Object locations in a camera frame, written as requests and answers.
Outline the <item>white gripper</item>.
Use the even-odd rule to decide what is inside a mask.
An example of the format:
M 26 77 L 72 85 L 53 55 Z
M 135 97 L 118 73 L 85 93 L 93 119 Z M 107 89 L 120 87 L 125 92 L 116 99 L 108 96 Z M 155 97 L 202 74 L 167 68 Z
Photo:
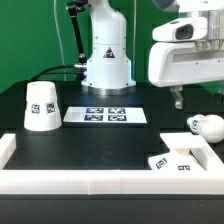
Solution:
M 224 47 L 198 51 L 194 42 L 153 45 L 148 63 L 149 81 L 157 87 L 168 87 L 175 107 L 183 108 L 181 85 L 220 81 L 224 79 Z M 224 104 L 224 80 L 215 94 L 218 104 Z

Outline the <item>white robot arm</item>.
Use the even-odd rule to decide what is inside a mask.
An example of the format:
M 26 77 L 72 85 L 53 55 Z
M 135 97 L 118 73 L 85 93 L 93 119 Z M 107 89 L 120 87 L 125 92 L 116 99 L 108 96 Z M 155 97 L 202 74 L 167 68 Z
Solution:
M 162 11 L 179 17 L 152 31 L 148 78 L 168 87 L 175 107 L 183 107 L 182 87 L 224 81 L 224 0 L 151 0 Z M 85 89 L 117 95 L 135 86 L 126 56 L 126 19 L 108 0 L 89 0 L 92 55 L 87 60 Z

